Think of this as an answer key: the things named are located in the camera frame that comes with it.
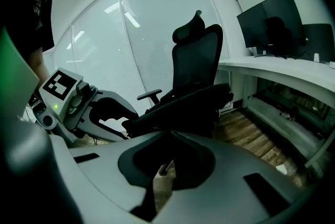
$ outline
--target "wooden floor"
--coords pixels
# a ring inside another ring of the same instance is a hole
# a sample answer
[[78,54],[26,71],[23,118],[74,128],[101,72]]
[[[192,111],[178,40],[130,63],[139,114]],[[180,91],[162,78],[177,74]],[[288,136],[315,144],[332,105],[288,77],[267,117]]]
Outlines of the wooden floor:
[[287,176],[299,188],[306,188],[313,181],[303,166],[306,160],[297,150],[248,109],[221,116],[213,138],[243,147],[274,167],[284,164]]

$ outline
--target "white desk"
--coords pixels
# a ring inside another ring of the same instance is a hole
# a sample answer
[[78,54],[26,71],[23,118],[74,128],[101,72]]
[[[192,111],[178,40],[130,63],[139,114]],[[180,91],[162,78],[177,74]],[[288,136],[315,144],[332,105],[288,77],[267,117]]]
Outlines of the white desk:
[[[335,69],[325,64],[276,57],[242,57],[220,61],[218,68],[284,84],[335,108]],[[245,76],[244,81],[249,81],[250,76]],[[256,91],[246,88],[248,84],[243,82],[243,106],[245,99]],[[335,131],[305,166],[312,165],[334,139]]]

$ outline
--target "black office chair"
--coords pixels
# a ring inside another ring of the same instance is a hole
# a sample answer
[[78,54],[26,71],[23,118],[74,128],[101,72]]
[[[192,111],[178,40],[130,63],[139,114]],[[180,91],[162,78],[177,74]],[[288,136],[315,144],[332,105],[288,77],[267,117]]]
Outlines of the black office chair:
[[144,115],[122,125],[131,137],[156,129],[179,130],[211,136],[218,110],[232,100],[228,84],[213,85],[221,54],[223,32],[219,25],[205,28],[198,10],[194,18],[173,32],[173,88],[159,101],[154,90],[137,97],[149,97],[154,106]]

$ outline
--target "black rectangular strip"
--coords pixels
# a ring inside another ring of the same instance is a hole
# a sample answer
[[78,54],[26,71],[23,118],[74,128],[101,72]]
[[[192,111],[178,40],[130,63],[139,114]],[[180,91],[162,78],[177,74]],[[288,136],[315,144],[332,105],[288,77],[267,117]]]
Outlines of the black rectangular strip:
[[90,154],[74,157],[74,160],[76,163],[82,163],[82,162],[86,162],[86,161],[89,161],[89,160],[92,160],[98,157],[100,157],[98,154],[90,153]]
[[271,217],[289,207],[289,203],[260,174],[247,175],[244,180]]

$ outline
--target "computer monitor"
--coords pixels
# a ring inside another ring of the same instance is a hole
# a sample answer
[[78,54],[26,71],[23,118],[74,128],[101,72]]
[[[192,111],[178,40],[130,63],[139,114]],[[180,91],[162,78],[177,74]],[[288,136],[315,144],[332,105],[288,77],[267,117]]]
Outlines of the computer monitor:
[[296,47],[304,44],[302,21],[294,0],[265,0],[237,17],[245,46]]

